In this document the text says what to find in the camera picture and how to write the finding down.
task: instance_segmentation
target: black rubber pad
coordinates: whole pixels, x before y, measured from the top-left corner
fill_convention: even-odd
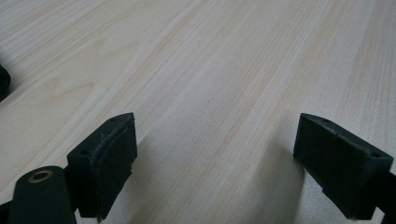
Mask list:
[[[371,219],[378,183],[393,158],[337,124],[302,114],[294,158],[350,219]]]
[[[109,119],[67,155],[82,217],[106,218],[136,157],[132,113]]]

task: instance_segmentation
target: wood grain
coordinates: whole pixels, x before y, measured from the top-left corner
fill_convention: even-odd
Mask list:
[[[355,223],[291,153],[305,112],[396,156],[395,12],[392,0],[1,1],[0,203],[133,111],[139,155],[103,223]]]

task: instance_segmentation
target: wooden tabletop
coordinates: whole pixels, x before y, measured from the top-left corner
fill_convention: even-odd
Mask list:
[[[0,203],[134,112],[138,157],[103,223],[356,223],[293,160],[294,139],[305,112],[396,156],[395,12],[394,0],[1,1]]]

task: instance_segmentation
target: black plastic part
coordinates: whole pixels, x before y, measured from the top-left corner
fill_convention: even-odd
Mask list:
[[[82,217],[106,218],[136,157],[133,113],[109,119],[67,155],[72,201]]]
[[[8,220],[9,207],[11,202],[0,205],[0,224],[6,224]]]
[[[337,124],[302,114],[294,158],[350,219],[371,219],[393,158]]]
[[[396,223],[396,176],[388,173],[378,194],[377,206],[385,213],[383,224]]]
[[[11,77],[9,76],[7,70],[0,64],[0,101],[4,98],[10,82]]]
[[[42,167],[22,176],[15,186],[7,224],[76,223],[64,169]]]

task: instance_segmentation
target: black object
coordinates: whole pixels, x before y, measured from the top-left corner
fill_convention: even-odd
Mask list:
[[[134,114],[109,119],[68,155],[68,166],[42,167],[22,176],[0,223],[76,223],[106,218],[137,157]]]
[[[10,82],[11,77],[9,76],[7,70],[0,64],[0,101],[1,99],[3,99],[4,94],[7,92]]]
[[[327,119],[301,114],[293,156],[347,218],[369,220],[378,206],[383,223],[396,223],[396,178],[387,153]]]

